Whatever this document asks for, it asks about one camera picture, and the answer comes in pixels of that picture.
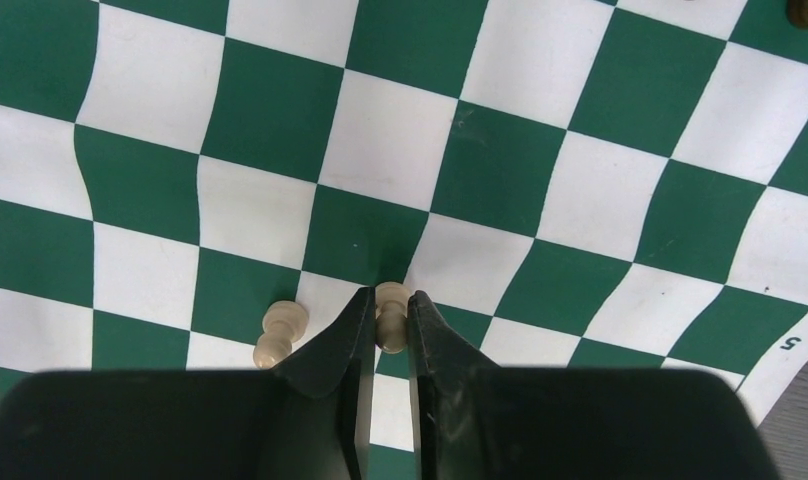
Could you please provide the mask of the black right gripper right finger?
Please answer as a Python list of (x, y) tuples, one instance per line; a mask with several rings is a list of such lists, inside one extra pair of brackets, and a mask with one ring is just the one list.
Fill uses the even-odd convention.
[(410, 403), (421, 479), (499, 479), (499, 367), (458, 334), (429, 295), (408, 302)]

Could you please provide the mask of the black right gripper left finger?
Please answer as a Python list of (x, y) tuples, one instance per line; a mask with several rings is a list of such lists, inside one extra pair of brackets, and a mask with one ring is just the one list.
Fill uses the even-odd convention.
[(375, 290), (275, 368), (285, 398), (271, 434), (273, 479), (366, 479), (375, 365)]

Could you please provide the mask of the light wooden pawn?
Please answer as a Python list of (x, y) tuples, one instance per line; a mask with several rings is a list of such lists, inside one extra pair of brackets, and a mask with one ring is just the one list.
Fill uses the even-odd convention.
[(377, 346), (386, 353), (398, 354), (407, 347), (407, 313), (411, 294), (397, 282), (384, 282), (375, 288)]
[(262, 319), (263, 333), (258, 338), (252, 358), (259, 369), (271, 369), (292, 353), (293, 344), (306, 332), (308, 312), (294, 301), (277, 301), (269, 306)]

